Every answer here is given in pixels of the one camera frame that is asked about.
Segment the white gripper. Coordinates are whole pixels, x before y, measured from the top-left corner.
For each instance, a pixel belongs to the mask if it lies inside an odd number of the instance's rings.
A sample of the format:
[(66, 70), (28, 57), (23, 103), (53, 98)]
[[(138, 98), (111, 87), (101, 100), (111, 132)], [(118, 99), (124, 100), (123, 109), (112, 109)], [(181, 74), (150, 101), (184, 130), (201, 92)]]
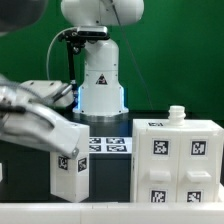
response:
[(76, 159), (80, 130), (43, 105), (0, 103), (0, 140)]

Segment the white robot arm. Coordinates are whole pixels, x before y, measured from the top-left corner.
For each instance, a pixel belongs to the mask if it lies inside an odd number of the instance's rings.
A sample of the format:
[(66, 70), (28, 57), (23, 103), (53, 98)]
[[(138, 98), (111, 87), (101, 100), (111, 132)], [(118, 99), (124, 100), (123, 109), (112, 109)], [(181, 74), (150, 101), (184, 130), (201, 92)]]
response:
[[(0, 0), (0, 35), (38, 21), (48, 0)], [(84, 82), (78, 108), (84, 117), (117, 117), (128, 109), (118, 81), (119, 49), (110, 26), (138, 22), (143, 0), (62, 0), (63, 17), (72, 25), (62, 32), (76, 51), (84, 50)], [(72, 102), (72, 86), (61, 81), (17, 83), (0, 75), (0, 140), (53, 151), (69, 159), (89, 154), (89, 127), (73, 123), (51, 107)]]

